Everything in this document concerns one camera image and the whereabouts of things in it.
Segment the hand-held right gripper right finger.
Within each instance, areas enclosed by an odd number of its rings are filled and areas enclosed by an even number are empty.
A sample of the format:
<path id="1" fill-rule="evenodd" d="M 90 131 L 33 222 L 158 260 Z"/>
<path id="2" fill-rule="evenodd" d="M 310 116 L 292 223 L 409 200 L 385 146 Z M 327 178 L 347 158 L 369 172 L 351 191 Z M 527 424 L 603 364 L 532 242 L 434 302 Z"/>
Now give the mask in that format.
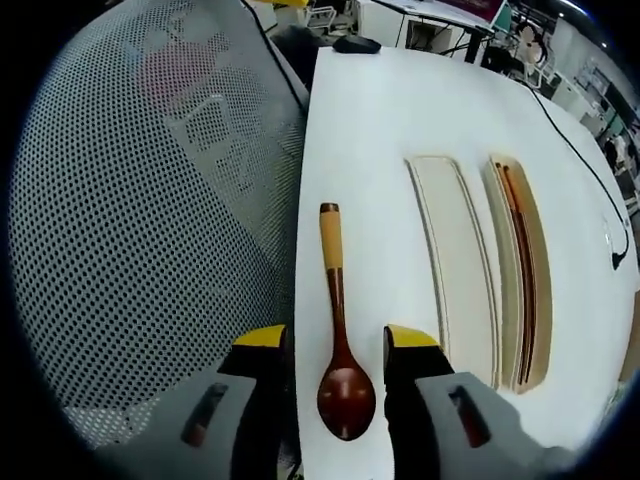
<path id="1" fill-rule="evenodd" d="M 389 324 L 384 412 L 397 479 L 569 479 L 575 459 L 544 447 L 517 409 L 469 372 L 457 372 L 425 332 Z"/>

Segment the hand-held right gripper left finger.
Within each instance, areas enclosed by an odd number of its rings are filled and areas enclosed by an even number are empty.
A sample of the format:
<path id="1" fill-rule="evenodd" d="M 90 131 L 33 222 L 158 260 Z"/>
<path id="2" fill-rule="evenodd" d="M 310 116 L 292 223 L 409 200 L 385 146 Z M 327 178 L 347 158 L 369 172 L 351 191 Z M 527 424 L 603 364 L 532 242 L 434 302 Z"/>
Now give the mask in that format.
<path id="1" fill-rule="evenodd" d="M 276 478 L 286 333 L 283 325 L 253 330 L 217 365 L 164 392 L 140 434 L 96 450 L 110 478 Z"/>

